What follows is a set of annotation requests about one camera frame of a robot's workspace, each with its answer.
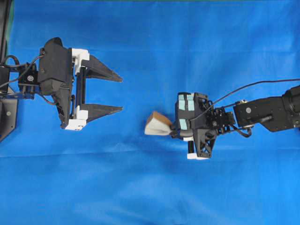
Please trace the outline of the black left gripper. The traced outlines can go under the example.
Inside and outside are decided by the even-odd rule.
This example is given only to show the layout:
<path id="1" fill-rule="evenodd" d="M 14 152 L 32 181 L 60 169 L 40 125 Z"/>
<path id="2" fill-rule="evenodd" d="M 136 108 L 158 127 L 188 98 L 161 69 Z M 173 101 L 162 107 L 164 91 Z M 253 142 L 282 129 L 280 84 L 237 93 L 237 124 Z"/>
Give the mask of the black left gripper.
<path id="1" fill-rule="evenodd" d="M 40 49 L 43 57 L 39 61 L 38 82 L 41 95 L 51 96 L 58 110 L 61 128 L 82 130 L 93 120 L 120 112 L 123 107 L 82 104 L 75 107 L 74 116 L 70 113 L 72 101 L 73 75 L 86 67 L 86 78 L 123 82 L 122 77 L 108 68 L 88 50 L 65 48 L 59 37 L 48 40 Z"/>

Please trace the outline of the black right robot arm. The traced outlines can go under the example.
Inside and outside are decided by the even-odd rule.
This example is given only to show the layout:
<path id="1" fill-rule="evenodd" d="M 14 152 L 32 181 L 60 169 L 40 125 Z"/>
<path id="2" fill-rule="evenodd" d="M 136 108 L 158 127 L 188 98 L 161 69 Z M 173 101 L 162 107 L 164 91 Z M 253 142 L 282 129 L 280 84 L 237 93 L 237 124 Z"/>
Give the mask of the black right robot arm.
<path id="1" fill-rule="evenodd" d="M 224 107 L 214 108 L 208 96 L 180 92 L 175 104 L 175 122 L 170 136 L 188 143 L 188 159 L 208 159 L 219 135 L 238 132 L 250 137 L 254 124 L 261 124 L 270 132 L 300 126 L 300 88 L 287 90 L 279 97 L 253 101 L 241 100 L 232 105 L 233 112 Z"/>

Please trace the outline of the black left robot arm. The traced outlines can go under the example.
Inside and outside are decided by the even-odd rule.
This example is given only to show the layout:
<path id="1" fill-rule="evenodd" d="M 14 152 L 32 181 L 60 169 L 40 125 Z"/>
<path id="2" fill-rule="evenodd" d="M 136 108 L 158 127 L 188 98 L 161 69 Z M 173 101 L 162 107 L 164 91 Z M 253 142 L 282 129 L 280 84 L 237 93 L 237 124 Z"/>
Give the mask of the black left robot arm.
<path id="1" fill-rule="evenodd" d="M 18 101 L 36 95 L 56 107 L 60 127 L 80 131 L 87 123 L 120 112 L 121 106 L 87 104 L 86 80 L 123 79 L 88 50 L 65 48 L 59 37 L 48 40 L 30 63 L 8 55 L 0 62 L 0 138 L 16 127 Z"/>

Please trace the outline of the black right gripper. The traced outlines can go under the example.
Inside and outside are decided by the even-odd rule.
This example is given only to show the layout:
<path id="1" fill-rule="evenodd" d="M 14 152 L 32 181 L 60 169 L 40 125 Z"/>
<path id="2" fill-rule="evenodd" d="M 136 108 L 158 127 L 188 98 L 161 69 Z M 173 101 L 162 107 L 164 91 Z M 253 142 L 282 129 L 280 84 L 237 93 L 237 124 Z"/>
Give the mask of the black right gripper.
<path id="1" fill-rule="evenodd" d="M 206 113 L 211 106 L 208 96 L 200 93 L 178 93 L 175 103 L 175 130 L 171 138 L 187 142 L 187 159 L 203 160 L 212 157 L 217 137 Z"/>

